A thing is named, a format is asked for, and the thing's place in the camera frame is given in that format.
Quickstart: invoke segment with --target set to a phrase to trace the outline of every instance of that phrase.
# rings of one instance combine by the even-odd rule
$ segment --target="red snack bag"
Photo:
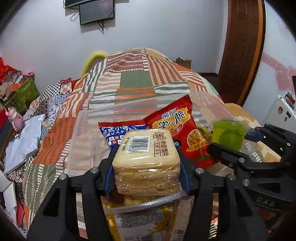
[[[189,95],[185,95],[150,114],[144,120],[148,128],[169,129],[175,145],[181,146],[183,154],[188,158],[192,158],[197,167],[213,165],[210,156],[204,153],[208,142],[197,129],[192,118],[192,101]]]

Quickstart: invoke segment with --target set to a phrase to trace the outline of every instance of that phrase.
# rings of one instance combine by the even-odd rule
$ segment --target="blue snack bag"
[[[99,128],[112,150],[114,146],[121,144],[128,131],[147,129],[147,124],[144,120],[99,122]]]

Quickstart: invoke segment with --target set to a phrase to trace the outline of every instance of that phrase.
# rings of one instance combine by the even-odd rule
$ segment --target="door frame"
[[[258,1],[258,10],[259,10],[259,27],[258,27],[257,44],[256,44],[255,54],[252,61],[250,73],[246,80],[246,84],[242,90],[242,93],[236,103],[241,106],[246,101],[248,94],[251,90],[251,87],[253,85],[253,82],[255,80],[255,77],[259,68],[259,64],[261,61],[264,41],[265,41],[265,30],[266,30],[265,0],[257,0],[257,1]],[[227,23],[224,52],[223,52],[223,57],[222,57],[222,61],[219,69],[220,79],[221,79],[221,72],[222,72],[223,66],[225,65],[226,53],[228,51],[230,31],[231,31],[231,0],[228,0],[228,23]]]

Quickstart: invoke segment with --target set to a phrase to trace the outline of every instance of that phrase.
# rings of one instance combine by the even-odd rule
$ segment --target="bed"
[[[36,108],[37,112],[45,112],[47,115],[39,152],[31,158],[32,163],[26,167],[23,178],[26,228],[30,228],[40,204],[55,180],[65,173],[71,138],[80,110],[195,91],[207,91],[223,102],[206,79],[147,48],[111,54],[96,64],[72,88],[69,81],[63,81],[58,86],[49,86],[45,94],[41,94],[37,100],[38,105],[45,106]],[[53,110],[46,106],[49,106],[52,99],[56,99],[55,93],[58,92],[66,94],[63,103],[54,110],[53,118]],[[80,220],[79,229],[81,234],[85,233],[83,220]]]

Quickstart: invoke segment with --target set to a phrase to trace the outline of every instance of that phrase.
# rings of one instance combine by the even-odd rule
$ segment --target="wooden floor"
[[[219,80],[219,77],[216,73],[201,73],[200,75],[212,84],[225,103],[233,102],[233,93],[231,90],[223,87],[222,82]]]

